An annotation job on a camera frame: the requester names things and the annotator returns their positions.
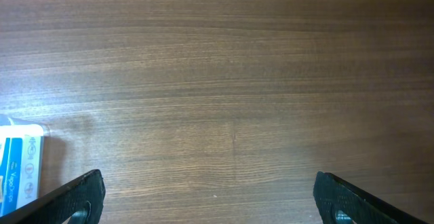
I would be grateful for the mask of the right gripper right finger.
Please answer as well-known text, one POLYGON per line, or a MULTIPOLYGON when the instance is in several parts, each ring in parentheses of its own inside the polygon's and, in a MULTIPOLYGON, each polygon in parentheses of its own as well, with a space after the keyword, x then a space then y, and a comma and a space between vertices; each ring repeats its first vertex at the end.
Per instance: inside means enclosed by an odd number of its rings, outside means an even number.
POLYGON ((317 173, 313 197, 324 224, 426 224, 330 172, 317 173))

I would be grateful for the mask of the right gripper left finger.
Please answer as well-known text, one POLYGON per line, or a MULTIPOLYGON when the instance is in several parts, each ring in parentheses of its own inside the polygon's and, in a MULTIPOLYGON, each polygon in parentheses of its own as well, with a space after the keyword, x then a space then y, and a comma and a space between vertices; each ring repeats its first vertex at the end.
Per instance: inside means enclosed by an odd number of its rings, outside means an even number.
POLYGON ((106 189, 101 171, 90 170, 3 217, 4 224, 98 224, 106 189))

